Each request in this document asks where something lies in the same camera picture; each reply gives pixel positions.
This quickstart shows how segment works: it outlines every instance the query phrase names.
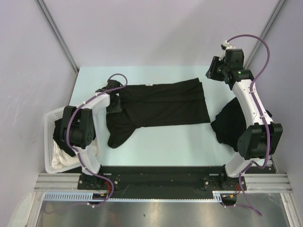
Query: white laundry basket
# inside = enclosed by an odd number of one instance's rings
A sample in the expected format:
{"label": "white laundry basket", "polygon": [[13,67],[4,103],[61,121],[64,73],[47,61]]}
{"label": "white laundry basket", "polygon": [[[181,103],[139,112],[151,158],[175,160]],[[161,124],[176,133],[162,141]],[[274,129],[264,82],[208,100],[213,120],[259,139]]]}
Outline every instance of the white laundry basket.
{"label": "white laundry basket", "polygon": [[64,107],[49,112],[44,119],[44,152],[45,152],[45,169],[49,174],[61,173],[80,166],[80,163],[65,166],[60,169],[52,167],[53,159],[53,131],[55,129],[55,121],[63,116]]}

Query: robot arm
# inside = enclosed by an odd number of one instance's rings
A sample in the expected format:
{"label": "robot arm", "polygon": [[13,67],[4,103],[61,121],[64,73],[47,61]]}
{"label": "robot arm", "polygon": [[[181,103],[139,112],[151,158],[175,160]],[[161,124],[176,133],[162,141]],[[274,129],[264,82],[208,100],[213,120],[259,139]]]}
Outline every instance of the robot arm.
{"label": "robot arm", "polygon": [[[238,177],[252,161],[264,159],[267,149],[267,134],[262,118],[265,119],[270,131],[270,155],[274,154],[282,135],[281,124],[275,124],[267,114],[258,96],[256,86],[251,84],[253,75],[243,68],[244,53],[242,49],[224,42],[221,45],[223,54],[214,57],[211,67],[206,73],[209,79],[224,81],[236,95],[246,120],[246,131],[238,140],[238,154],[225,166],[227,177]],[[252,93],[260,106],[260,113]]]}
{"label": "robot arm", "polygon": [[109,79],[107,86],[96,91],[95,96],[79,107],[66,106],[63,111],[62,124],[60,128],[60,139],[66,141],[68,124],[72,115],[76,112],[71,122],[69,132],[69,142],[71,146],[76,148],[74,151],[80,155],[82,171],[86,175],[97,174],[100,170],[100,163],[96,158],[91,142],[95,138],[100,138],[98,131],[95,130],[96,115],[102,109],[107,108],[108,113],[116,113],[121,110],[120,98],[116,91],[125,86],[116,80]]}

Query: table surface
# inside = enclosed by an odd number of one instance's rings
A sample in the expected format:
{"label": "table surface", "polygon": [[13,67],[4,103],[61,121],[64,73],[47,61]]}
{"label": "table surface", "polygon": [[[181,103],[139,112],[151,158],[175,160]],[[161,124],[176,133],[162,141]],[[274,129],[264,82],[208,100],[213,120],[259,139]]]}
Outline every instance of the table surface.
{"label": "table surface", "polygon": [[[235,96],[224,82],[207,79],[209,66],[81,67],[70,105],[79,105],[104,87],[114,73],[122,73],[129,85],[175,83],[199,78],[211,121]],[[124,79],[116,77],[122,84]],[[105,166],[222,166],[236,154],[219,144],[210,123],[136,129],[120,147],[107,145],[105,109],[98,113],[98,160]]]}

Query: wire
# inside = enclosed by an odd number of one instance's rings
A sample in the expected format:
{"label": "wire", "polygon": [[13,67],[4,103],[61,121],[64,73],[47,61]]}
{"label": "wire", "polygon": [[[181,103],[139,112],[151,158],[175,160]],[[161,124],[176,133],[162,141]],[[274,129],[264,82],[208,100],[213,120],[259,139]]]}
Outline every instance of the wire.
{"label": "wire", "polygon": [[107,194],[109,194],[111,191],[110,185],[109,185],[108,181],[105,181],[105,184],[107,185]]}
{"label": "wire", "polygon": [[83,103],[83,104],[81,104],[80,106],[78,106],[77,109],[76,109],[76,110],[74,111],[74,113],[72,114],[71,119],[70,119],[70,121],[69,121],[69,123],[68,123],[68,126],[67,126],[66,144],[67,144],[67,146],[68,146],[70,149],[72,149],[72,150],[75,152],[75,154],[77,155],[77,157],[78,157],[78,159],[79,159],[79,162],[80,162],[80,164],[81,164],[81,166],[82,166],[82,169],[85,169],[88,173],[90,173],[90,174],[93,175],[93,176],[96,176],[96,177],[98,177],[98,178],[101,178],[101,179],[103,179],[103,180],[108,181],[109,184],[111,185],[111,190],[110,190],[109,195],[108,195],[101,203],[99,203],[99,204],[97,204],[97,205],[93,205],[92,207],[98,207],[98,206],[103,205],[104,202],[106,202],[106,201],[112,196],[112,194],[113,194],[113,192],[114,192],[114,184],[113,184],[113,182],[112,182],[110,179],[108,179],[108,178],[106,178],[106,177],[104,177],[104,176],[100,176],[100,175],[98,175],[98,174],[92,172],[91,170],[89,170],[89,169],[85,166],[85,164],[84,164],[84,162],[83,162],[83,160],[82,160],[82,158],[81,158],[81,155],[80,155],[79,150],[78,150],[76,147],[73,147],[73,146],[70,144],[70,130],[71,130],[71,123],[72,123],[72,121],[74,120],[74,118],[75,118],[77,112],[78,112],[81,108],[83,108],[86,104],[90,103],[91,101],[93,101],[94,99],[98,98],[99,96],[101,96],[101,95],[103,95],[103,94],[105,94],[105,93],[108,94],[108,93],[110,93],[110,92],[112,92],[112,91],[116,91],[116,90],[119,90],[119,89],[123,89],[123,88],[125,88],[125,87],[127,86],[127,84],[128,84],[127,78],[126,78],[126,76],[124,76],[124,75],[121,74],[121,73],[113,74],[112,76],[109,77],[109,79],[108,79],[107,81],[109,81],[112,77],[117,76],[117,75],[120,75],[120,76],[124,77],[124,79],[125,79],[125,85],[120,86],[120,87],[116,87],[116,88],[113,88],[113,89],[108,89],[108,90],[105,90],[105,91],[103,91],[103,92],[100,92],[100,93],[98,93],[96,96],[93,96],[92,98],[90,98],[89,100],[87,100],[85,103]]}
{"label": "wire", "polygon": [[236,192],[237,192],[236,195],[239,195],[241,192],[241,189],[239,188],[239,186],[237,184],[235,184],[235,186],[236,186]]}
{"label": "wire", "polygon": [[258,39],[259,41],[261,41],[266,50],[267,50],[267,59],[266,59],[266,62],[263,66],[263,68],[261,69],[261,71],[256,75],[256,77],[254,78],[254,80],[252,81],[252,83],[250,84],[250,93],[251,93],[251,96],[257,106],[257,109],[261,115],[261,119],[263,121],[263,124],[265,126],[265,129],[266,129],[266,137],[267,137],[267,144],[266,144],[266,155],[265,155],[265,159],[264,159],[264,163],[262,166],[260,166],[258,163],[256,163],[255,161],[251,161],[251,163],[245,168],[243,169],[240,173],[239,173],[239,185],[240,185],[240,188],[243,192],[243,195],[246,199],[246,201],[249,203],[249,205],[245,205],[245,204],[235,204],[234,206],[225,206],[223,203],[222,205],[224,205],[224,207],[247,207],[247,208],[250,208],[252,210],[254,210],[256,212],[256,214],[258,214],[259,216],[262,216],[262,213],[260,211],[258,211],[256,208],[254,208],[254,206],[251,204],[251,202],[249,201],[248,197],[247,197],[247,194],[245,193],[244,189],[243,189],[243,186],[241,184],[241,176],[243,173],[245,173],[251,166],[252,164],[255,164],[258,168],[260,169],[264,169],[267,165],[267,162],[268,162],[268,159],[269,159],[269,153],[270,153],[270,132],[269,132],[269,127],[268,127],[268,124],[265,120],[265,117],[264,117],[264,114],[263,114],[263,111],[262,111],[262,108],[261,108],[261,105],[260,103],[258,102],[254,92],[253,91],[253,86],[255,85],[257,79],[259,78],[259,76],[263,73],[263,71],[266,69],[268,63],[269,63],[269,58],[270,58],[270,51],[269,51],[269,46],[267,45],[267,43],[261,39],[260,37],[258,36],[255,36],[255,35],[248,35],[248,34],[244,34],[244,35],[237,35],[237,36],[234,36],[233,38],[230,38],[227,42],[229,43],[231,40],[234,40],[236,38],[240,38],[240,37],[252,37],[252,38],[255,38],[255,39]]}

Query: black cloth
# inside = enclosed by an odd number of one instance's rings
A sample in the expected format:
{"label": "black cloth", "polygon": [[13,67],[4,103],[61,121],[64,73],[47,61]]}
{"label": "black cloth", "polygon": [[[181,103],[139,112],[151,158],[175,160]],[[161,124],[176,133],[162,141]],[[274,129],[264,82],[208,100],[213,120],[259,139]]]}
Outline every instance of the black cloth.
{"label": "black cloth", "polygon": [[122,111],[108,113],[108,146],[121,146],[140,127],[210,122],[198,78],[175,84],[129,85],[119,90]]}
{"label": "black cloth", "polygon": [[211,123],[213,131],[219,143],[231,146],[234,151],[238,152],[238,139],[246,130],[246,121],[237,98],[231,100],[216,115],[216,119]]}

